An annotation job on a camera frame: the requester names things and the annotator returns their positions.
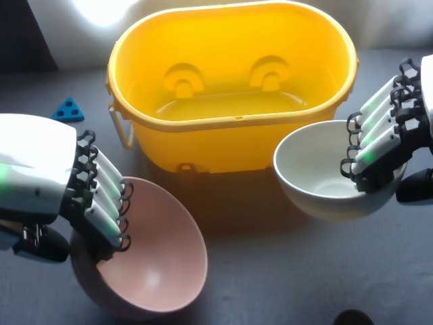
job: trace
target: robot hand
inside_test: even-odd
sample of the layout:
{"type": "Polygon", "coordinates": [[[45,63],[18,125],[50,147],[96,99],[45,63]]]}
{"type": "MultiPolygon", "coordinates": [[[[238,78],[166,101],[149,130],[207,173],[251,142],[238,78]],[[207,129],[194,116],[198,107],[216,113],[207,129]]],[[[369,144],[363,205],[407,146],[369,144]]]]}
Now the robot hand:
{"type": "Polygon", "coordinates": [[[63,262],[68,241],[48,225],[58,215],[98,262],[125,251],[132,184],[94,145],[95,134],[57,121],[0,114],[0,249],[63,262]]]}
{"type": "MultiPolygon", "coordinates": [[[[394,179],[394,170],[419,148],[433,148],[433,56],[411,59],[357,113],[349,116],[349,147],[340,171],[360,192],[372,192],[394,179]]],[[[433,198],[430,170],[406,178],[396,196],[399,202],[433,198]]]]}

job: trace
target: bin handle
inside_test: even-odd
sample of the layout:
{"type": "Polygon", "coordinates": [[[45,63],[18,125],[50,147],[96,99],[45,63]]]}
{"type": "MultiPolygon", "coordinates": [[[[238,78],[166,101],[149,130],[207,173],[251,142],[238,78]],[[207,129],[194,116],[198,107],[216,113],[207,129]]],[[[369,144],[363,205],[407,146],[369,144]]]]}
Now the bin handle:
{"type": "Polygon", "coordinates": [[[116,110],[114,109],[114,102],[111,102],[108,106],[108,111],[110,112],[111,118],[114,123],[114,127],[116,128],[117,134],[120,138],[120,142],[126,149],[131,149],[134,143],[134,128],[131,123],[129,126],[129,138],[125,135],[123,131],[123,126],[120,124],[119,117],[116,114],[116,110]]]}

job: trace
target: yellow container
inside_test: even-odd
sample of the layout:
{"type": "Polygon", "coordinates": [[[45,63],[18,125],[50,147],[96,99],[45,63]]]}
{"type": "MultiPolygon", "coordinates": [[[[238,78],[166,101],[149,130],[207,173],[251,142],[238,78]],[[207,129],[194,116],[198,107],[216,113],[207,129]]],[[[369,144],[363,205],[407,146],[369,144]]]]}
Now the yellow container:
{"type": "Polygon", "coordinates": [[[132,25],[107,71],[125,147],[168,171],[271,166],[293,130],[333,119],[357,73],[355,47],[330,16],[292,1],[170,9],[132,25]],[[125,135],[118,115],[131,120],[125,135]]]}

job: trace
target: table surface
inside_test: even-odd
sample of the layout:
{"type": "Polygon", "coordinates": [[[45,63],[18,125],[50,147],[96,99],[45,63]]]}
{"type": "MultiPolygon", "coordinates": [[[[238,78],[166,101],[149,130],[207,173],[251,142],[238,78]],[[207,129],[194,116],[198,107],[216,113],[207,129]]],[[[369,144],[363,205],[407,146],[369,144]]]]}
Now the table surface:
{"type": "MultiPolygon", "coordinates": [[[[336,118],[357,111],[398,73],[403,58],[428,50],[359,52],[353,93],[336,118]]],[[[208,248],[209,272],[186,309],[146,324],[331,325],[343,309],[368,313],[377,324],[433,323],[433,215],[393,198],[373,215],[326,223],[303,215],[283,195],[272,170],[223,175],[171,175],[136,144],[125,150],[108,114],[104,70],[0,76],[0,112],[50,116],[67,97],[86,119],[97,145],[123,175],[150,179],[172,192],[195,217],[208,248]]],[[[414,154],[407,175],[431,167],[414,154]]],[[[69,224],[54,228],[69,237],[69,224]]],[[[37,263],[0,252],[2,324],[129,324],[113,318],[78,285],[69,261],[37,263]]]]}

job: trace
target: blue triangular block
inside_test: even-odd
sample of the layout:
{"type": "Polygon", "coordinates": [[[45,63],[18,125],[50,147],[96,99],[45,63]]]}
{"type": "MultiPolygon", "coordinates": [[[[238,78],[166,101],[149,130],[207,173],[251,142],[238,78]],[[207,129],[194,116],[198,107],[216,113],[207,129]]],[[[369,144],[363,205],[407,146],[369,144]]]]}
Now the blue triangular block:
{"type": "Polygon", "coordinates": [[[80,122],[84,120],[84,114],[72,98],[68,98],[60,107],[51,115],[53,120],[59,122],[80,122]]]}

